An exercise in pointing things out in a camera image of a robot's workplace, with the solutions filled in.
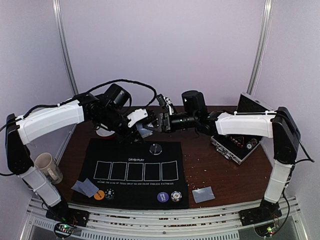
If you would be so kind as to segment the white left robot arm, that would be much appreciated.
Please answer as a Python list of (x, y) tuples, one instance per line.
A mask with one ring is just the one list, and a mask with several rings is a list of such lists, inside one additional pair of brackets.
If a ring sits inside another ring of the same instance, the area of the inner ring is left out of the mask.
[(120, 111), (131, 98), (130, 94), (117, 84), (112, 84), (105, 93), (93, 95), (80, 93), (53, 105), (38, 105), (24, 115), (7, 116), (5, 129), (5, 152), (7, 167), (13, 175), (21, 178), (31, 187), (61, 222), (72, 218), (72, 211), (63, 204), (57, 188), (50, 183), (44, 173), (35, 165), (28, 149), (31, 143), (47, 140), (73, 126), (93, 122), (107, 131), (113, 131), (126, 141), (133, 142), (140, 137), (136, 123), (148, 116), (144, 108), (129, 114)]

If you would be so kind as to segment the right arm base board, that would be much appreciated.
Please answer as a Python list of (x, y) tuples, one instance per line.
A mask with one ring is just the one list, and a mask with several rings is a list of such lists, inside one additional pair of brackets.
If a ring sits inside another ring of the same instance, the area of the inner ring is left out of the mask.
[(258, 207), (248, 208), (239, 212), (242, 226), (256, 225), (255, 233), (260, 237), (271, 237), (276, 233), (275, 220), (282, 216), (278, 202), (271, 203), (262, 199)]

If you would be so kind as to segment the black green chip stack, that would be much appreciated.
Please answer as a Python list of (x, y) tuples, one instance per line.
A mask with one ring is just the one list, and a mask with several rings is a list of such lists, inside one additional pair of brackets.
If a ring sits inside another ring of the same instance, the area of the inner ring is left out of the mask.
[(108, 188), (104, 191), (105, 199), (111, 201), (115, 198), (115, 191), (112, 188)]

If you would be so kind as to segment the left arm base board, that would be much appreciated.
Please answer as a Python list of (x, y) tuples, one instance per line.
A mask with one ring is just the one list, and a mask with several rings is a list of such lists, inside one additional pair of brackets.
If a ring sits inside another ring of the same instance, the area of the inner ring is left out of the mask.
[(78, 227), (86, 227), (90, 213), (86, 210), (70, 208), (65, 199), (55, 206), (49, 206), (45, 201), (46, 218), (55, 220), (53, 233), (59, 239), (69, 238)]

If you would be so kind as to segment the single playing card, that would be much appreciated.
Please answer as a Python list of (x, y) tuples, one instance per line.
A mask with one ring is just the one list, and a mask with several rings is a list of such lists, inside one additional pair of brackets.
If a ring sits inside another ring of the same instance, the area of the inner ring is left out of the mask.
[(197, 204), (214, 200), (216, 198), (211, 186), (194, 189), (192, 190), (192, 195), (195, 203)]

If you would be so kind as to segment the dealt playing card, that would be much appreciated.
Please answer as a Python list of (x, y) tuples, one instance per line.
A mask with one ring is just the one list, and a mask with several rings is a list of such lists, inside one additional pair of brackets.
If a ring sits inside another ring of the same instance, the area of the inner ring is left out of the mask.
[(76, 181), (75, 184), (71, 187), (72, 190), (85, 195), (85, 192), (82, 190), (83, 182)]
[(80, 192), (88, 198), (93, 197), (99, 191), (99, 188), (95, 186), (88, 178), (79, 183), (79, 189)]

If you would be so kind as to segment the orange big blind button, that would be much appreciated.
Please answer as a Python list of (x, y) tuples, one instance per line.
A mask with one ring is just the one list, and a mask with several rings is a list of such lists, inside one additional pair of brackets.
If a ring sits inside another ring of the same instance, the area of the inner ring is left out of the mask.
[(97, 201), (101, 201), (105, 198), (105, 192), (103, 190), (98, 190), (96, 194), (94, 194), (94, 199)]

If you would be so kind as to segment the purple small blind button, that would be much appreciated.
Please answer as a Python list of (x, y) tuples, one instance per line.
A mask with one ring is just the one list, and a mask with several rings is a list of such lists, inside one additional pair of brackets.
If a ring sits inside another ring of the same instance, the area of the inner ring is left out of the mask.
[(160, 192), (157, 194), (157, 200), (160, 203), (166, 203), (169, 200), (169, 195), (166, 192)]

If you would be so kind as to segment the deck of playing cards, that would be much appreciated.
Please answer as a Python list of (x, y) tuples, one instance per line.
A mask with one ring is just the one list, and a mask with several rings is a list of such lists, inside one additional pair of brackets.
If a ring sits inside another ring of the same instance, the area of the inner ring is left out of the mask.
[(147, 138), (153, 134), (153, 131), (145, 128), (142, 123), (136, 123), (135, 126), (143, 139)]

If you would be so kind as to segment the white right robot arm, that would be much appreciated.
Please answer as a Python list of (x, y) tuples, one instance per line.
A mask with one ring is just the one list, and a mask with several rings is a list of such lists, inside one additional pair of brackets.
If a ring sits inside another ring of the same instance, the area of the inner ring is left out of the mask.
[(163, 133), (194, 128), (211, 136), (217, 150), (226, 158), (241, 163), (259, 145), (262, 139), (273, 143), (274, 164), (262, 206), (256, 210), (259, 220), (268, 220), (275, 212), (283, 190), (290, 182), (296, 164), (300, 131), (286, 107), (276, 110), (261, 105), (250, 95), (241, 94), (236, 111), (209, 112), (204, 95), (197, 90), (188, 90), (181, 95), (183, 112), (177, 112), (171, 100), (157, 95), (159, 105), (167, 112), (158, 117), (158, 128)]

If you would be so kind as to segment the poker chip stack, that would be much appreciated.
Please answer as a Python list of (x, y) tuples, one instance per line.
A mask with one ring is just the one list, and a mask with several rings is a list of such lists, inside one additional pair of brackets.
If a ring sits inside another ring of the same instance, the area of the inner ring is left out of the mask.
[(182, 193), (181, 193), (180, 191), (175, 190), (175, 191), (173, 191), (173, 192), (171, 193), (170, 197), (171, 197), (171, 200), (172, 200), (173, 202), (177, 203), (177, 202), (181, 201), (181, 199), (182, 199)]

